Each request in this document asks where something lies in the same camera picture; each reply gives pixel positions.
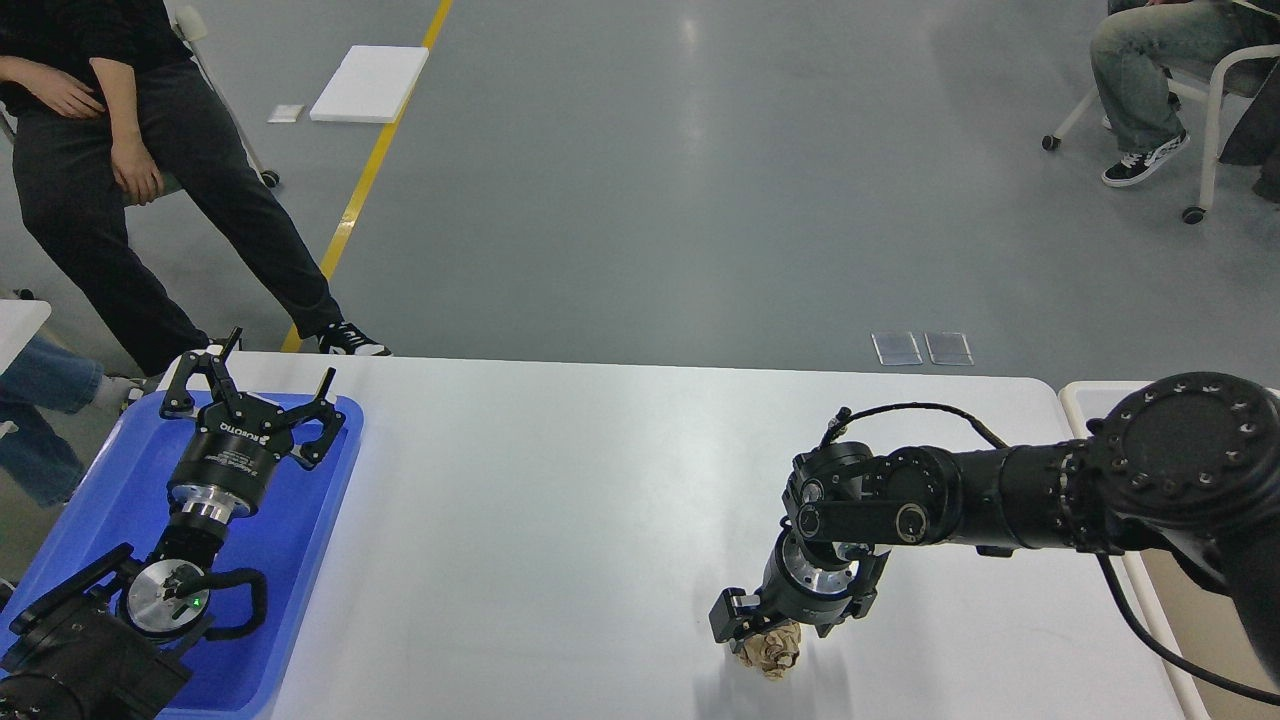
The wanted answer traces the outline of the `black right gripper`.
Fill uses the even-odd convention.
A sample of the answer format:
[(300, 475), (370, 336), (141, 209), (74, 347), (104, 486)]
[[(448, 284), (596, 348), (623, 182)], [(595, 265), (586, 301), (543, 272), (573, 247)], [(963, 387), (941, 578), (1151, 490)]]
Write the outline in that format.
[(782, 530), (765, 565), (760, 591), (724, 588), (709, 611), (717, 644), (740, 648), (748, 639), (795, 621), (818, 638), (869, 614), (891, 550), (876, 544), (820, 543), (831, 568), (809, 559), (791, 530)]

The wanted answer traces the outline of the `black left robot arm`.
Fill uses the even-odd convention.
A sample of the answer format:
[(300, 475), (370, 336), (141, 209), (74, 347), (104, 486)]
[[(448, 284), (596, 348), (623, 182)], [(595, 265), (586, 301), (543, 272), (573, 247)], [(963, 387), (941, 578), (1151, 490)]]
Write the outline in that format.
[(122, 418), (3, 615), (5, 719), (253, 716), (358, 451), (358, 405), (195, 351)]

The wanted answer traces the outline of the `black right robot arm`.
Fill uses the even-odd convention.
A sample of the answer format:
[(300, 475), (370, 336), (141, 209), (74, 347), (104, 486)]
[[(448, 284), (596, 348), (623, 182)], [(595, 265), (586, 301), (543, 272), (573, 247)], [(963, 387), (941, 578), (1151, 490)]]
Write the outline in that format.
[(1070, 548), (1098, 559), (1135, 635), (1162, 660), (1231, 693), (1277, 696), (1229, 680), (1161, 646), (1123, 596), (1111, 557), (1164, 550), (1201, 588), (1230, 597), (1270, 676), (1277, 675), (1279, 405), (1268, 388), (1216, 372), (1147, 384), (1084, 439), (1011, 446), (975, 418), (989, 447), (908, 446), (882, 456), (842, 436), (837, 411), (794, 459), (786, 514), (762, 585), (723, 589), (713, 637), (733, 652), (785, 626), (819, 635), (864, 618), (893, 546), (969, 544), (982, 556)]

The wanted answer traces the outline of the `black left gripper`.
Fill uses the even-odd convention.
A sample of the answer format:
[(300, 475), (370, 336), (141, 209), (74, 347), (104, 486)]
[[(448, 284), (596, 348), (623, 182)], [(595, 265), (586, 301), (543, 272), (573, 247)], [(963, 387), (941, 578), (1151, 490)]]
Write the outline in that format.
[[(243, 329), (234, 327), (219, 354), (188, 351), (178, 357), (160, 406), (163, 419), (195, 419), (195, 434), (180, 455), (166, 489), (177, 512), (207, 518), (251, 518), (259, 514), (280, 464), (293, 460), (315, 469), (346, 424), (346, 415), (328, 400), (335, 368), (326, 369), (306, 404), (285, 407), (242, 393), (227, 370)], [(205, 378), (210, 402), (201, 409), (188, 391), (189, 378)], [(320, 436), (297, 441), (294, 433), (320, 423)]]

